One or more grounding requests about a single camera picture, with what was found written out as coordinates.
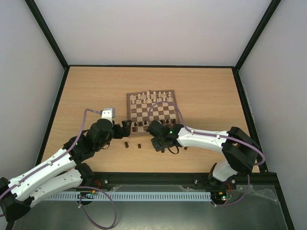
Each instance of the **wooden table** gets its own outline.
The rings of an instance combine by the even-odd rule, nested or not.
[[[190,127],[229,130],[237,126],[248,133],[231,69],[71,67],[43,160],[78,134],[86,108],[114,107],[115,122],[121,124],[127,119],[126,94],[152,89],[175,90],[177,105]],[[88,114],[85,128],[97,119],[99,115]],[[156,152],[151,138],[114,139],[107,150],[85,162],[95,172],[203,173],[224,159],[221,153],[194,147],[181,148],[178,155]]]

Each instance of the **white wall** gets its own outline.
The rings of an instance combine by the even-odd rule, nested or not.
[[[0,1],[0,22],[0,177],[11,178],[35,164],[63,68],[25,1]]]
[[[240,71],[295,228],[307,218],[307,1],[282,1]]]
[[[35,0],[69,64],[235,65],[271,0]]]

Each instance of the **white robotic arm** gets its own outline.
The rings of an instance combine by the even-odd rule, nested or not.
[[[92,124],[89,130],[81,130],[79,139],[71,138],[46,161],[10,180],[0,178],[0,207],[6,220],[10,222],[19,219],[52,194],[80,185],[89,186],[94,173],[82,162],[109,145],[112,139],[130,135],[131,121],[123,121],[121,127],[114,124],[113,117],[114,109],[104,109],[101,119]]]
[[[147,132],[154,136],[151,141],[156,151],[165,148],[170,150],[175,146],[179,152],[179,147],[193,146],[224,154],[225,160],[214,164],[211,171],[211,176],[220,182],[236,173],[250,174],[257,157],[254,150],[226,137],[235,137],[259,148],[254,140],[237,127],[232,127],[229,131],[206,131],[183,127],[180,124],[164,126],[159,121],[153,121]]]

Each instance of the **purple cable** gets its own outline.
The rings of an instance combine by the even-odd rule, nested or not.
[[[249,191],[249,184],[250,184],[250,179],[249,179],[249,175],[248,175],[248,187],[246,188],[245,193],[238,200],[236,200],[235,202],[232,202],[230,204],[223,204],[223,205],[217,205],[213,201],[211,201],[211,202],[214,204],[214,207],[226,207],[226,206],[235,205],[235,204],[239,203],[241,200],[243,200],[243,198],[247,195],[247,193]]]
[[[81,204],[81,201],[82,201],[82,198],[83,196],[81,196],[80,200],[79,200],[79,207],[82,209],[82,211],[85,213],[86,215],[86,218],[97,228],[99,229],[104,229],[104,230],[107,230],[107,229],[111,229],[115,226],[115,223],[116,223],[116,219],[117,219],[117,209],[116,209],[116,206],[115,206],[115,203],[114,201],[112,200],[112,198],[104,191],[102,191],[101,189],[98,189],[98,188],[94,188],[94,187],[88,187],[88,186],[78,186],[77,188],[86,188],[86,189],[93,189],[93,190],[97,190],[101,193],[103,193],[104,195],[106,195],[107,198],[109,198],[109,200],[111,201],[113,207],[114,207],[114,221],[113,223],[111,224],[110,227],[103,227],[103,226],[100,226],[98,224],[96,224],[91,218],[90,216],[86,213],[85,209],[83,208],[82,204]]]
[[[82,131],[83,131],[83,128],[84,128],[84,124],[85,124],[85,120],[86,120],[86,112],[89,111],[89,112],[93,112],[93,113],[96,113],[96,114],[101,114],[101,111],[96,111],[96,110],[92,110],[92,109],[85,109],[84,111],[84,115],[83,115],[83,121],[82,121],[82,124],[81,124],[81,128],[80,128],[80,131],[79,131],[79,134],[78,136],[76,137],[75,141],[73,142],[73,144],[70,146],[70,148],[68,150],[66,150],[63,154],[59,155],[57,158],[55,158],[54,160],[52,160],[51,162],[52,163],[55,163],[56,161],[58,161],[59,159],[61,159],[62,157],[64,157],[67,153],[69,153],[72,148],[76,145],[76,143],[78,142],[81,134],[82,134]],[[42,165],[41,167],[37,168],[36,170],[34,170],[33,172],[29,173],[27,176],[25,176],[23,179],[21,179],[19,181],[19,183],[21,184],[22,182],[24,182],[26,179],[28,179],[30,176],[36,174],[37,172],[39,172],[40,170],[46,168],[47,166],[49,166],[49,164],[44,164]],[[15,187],[17,187],[17,185],[13,185],[12,187],[10,187],[9,189],[7,189],[4,193],[2,193],[0,195],[0,200],[9,192],[11,191],[12,189],[14,189]]]
[[[242,144],[242,145],[245,145],[245,146],[251,148],[252,150],[256,151],[256,152],[262,157],[262,160],[261,160],[260,162],[258,162],[258,163],[255,163],[254,165],[261,165],[261,164],[263,164],[263,163],[265,162],[265,157],[264,157],[263,153],[262,153],[259,149],[257,149],[256,147],[254,147],[254,146],[252,146],[252,145],[250,145],[250,144],[248,144],[248,143],[246,143],[246,142],[244,142],[244,141],[241,141],[241,140],[239,140],[239,139],[237,139],[237,138],[233,138],[233,137],[229,137],[229,136],[224,136],[224,135],[211,134],[211,133],[192,132],[191,129],[189,129],[189,128],[186,126],[186,124],[185,124],[185,122],[184,122],[184,119],[183,119],[183,116],[182,116],[182,114],[181,114],[181,111],[180,111],[179,108],[178,108],[175,104],[173,104],[172,102],[162,101],[162,102],[156,102],[155,104],[153,104],[152,107],[150,107],[150,109],[148,110],[148,122],[150,121],[150,119],[149,119],[150,111],[151,111],[157,104],[160,104],[160,103],[168,103],[168,104],[170,104],[170,105],[173,105],[173,106],[176,108],[176,110],[177,110],[178,113],[179,113],[179,116],[180,116],[180,119],[181,119],[181,122],[182,122],[184,128],[185,128],[189,133],[197,134],[197,135],[202,135],[202,136],[207,136],[207,137],[213,137],[213,138],[225,138],[225,139],[228,139],[228,140],[235,141],[235,142],[237,142],[237,143],[240,143],[240,144]]]

